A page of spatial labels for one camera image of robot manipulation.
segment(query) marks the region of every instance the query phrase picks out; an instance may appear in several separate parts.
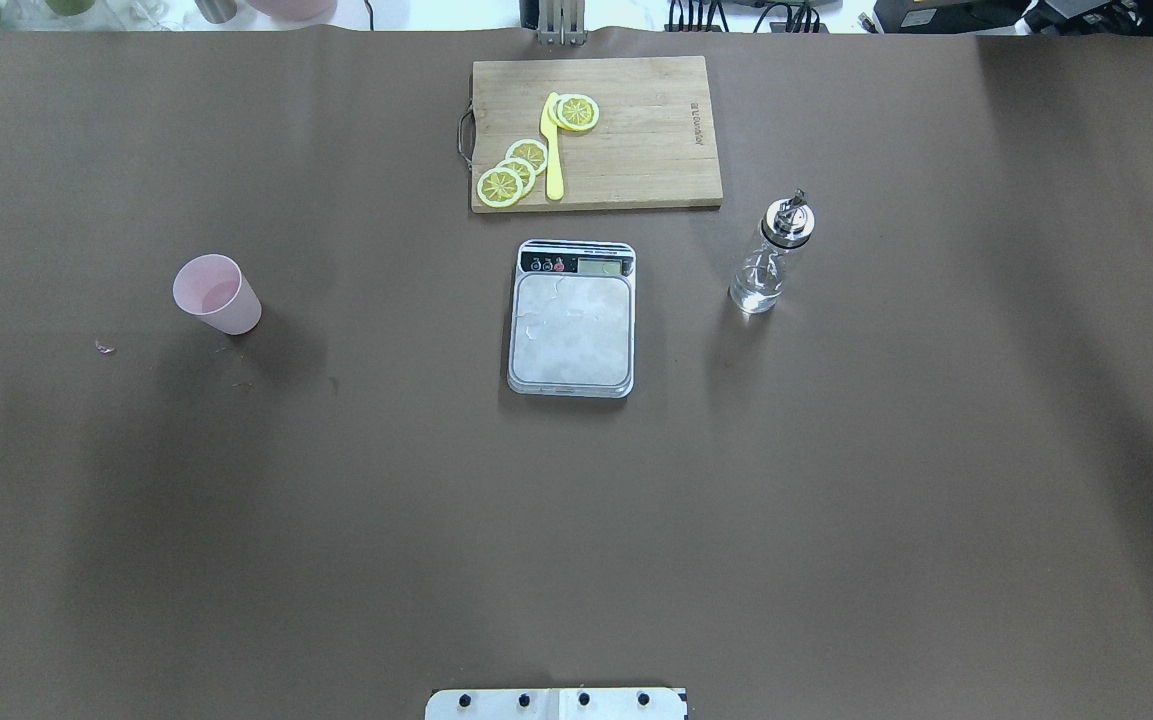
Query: pink cup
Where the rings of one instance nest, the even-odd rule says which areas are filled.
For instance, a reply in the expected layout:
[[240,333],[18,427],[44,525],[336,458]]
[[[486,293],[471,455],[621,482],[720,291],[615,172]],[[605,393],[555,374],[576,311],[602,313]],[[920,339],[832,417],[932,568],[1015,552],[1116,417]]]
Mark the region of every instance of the pink cup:
[[172,283],[178,307],[224,333],[243,333],[259,323],[259,299],[238,263],[224,255],[199,255]]
[[337,0],[247,0],[247,3],[271,18],[308,20],[333,8]]

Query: metal mount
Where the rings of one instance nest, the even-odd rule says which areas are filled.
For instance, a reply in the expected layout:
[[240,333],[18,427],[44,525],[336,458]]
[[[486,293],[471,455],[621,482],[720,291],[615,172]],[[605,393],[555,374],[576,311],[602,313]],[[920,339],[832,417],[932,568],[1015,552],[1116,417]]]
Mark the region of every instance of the metal mount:
[[520,688],[435,692],[425,720],[687,720],[680,688]]
[[585,45],[585,0],[540,0],[536,40],[541,45]]

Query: black device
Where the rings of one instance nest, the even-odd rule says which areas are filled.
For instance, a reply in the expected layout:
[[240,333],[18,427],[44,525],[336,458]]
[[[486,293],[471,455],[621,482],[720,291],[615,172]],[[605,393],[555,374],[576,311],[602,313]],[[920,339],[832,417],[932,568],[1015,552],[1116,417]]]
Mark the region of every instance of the black device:
[[888,33],[952,35],[1013,27],[1028,0],[877,0],[874,17]]
[[540,0],[518,0],[518,25],[536,29],[540,24]]
[[1153,0],[1038,0],[1025,24],[1042,35],[1153,37]]

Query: scale weighing platform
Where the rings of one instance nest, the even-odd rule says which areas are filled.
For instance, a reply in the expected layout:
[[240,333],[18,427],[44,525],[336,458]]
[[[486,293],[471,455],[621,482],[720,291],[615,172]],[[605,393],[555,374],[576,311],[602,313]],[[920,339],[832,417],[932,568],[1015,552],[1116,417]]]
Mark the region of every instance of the scale weighing platform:
[[525,395],[625,397],[634,389],[634,273],[624,242],[518,246],[508,387]]

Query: cutting board handle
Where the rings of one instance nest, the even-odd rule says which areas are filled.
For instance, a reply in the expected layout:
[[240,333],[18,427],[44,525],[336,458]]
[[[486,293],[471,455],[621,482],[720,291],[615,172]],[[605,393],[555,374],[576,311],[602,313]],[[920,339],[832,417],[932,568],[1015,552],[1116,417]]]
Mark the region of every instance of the cutting board handle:
[[[472,133],[468,135],[468,150],[466,150],[466,133],[465,133],[465,120],[470,120]],[[470,153],[474,152],[474,141],[477,137],[477,126],[474,123],[474,100],[470,100],[470,105],[465,110],[465,114],[461,114],[461,122],[455,123],[455,150],[460,152],[461,158],[465,160],[466,168],[474,168],[474,160],[470,159]]]

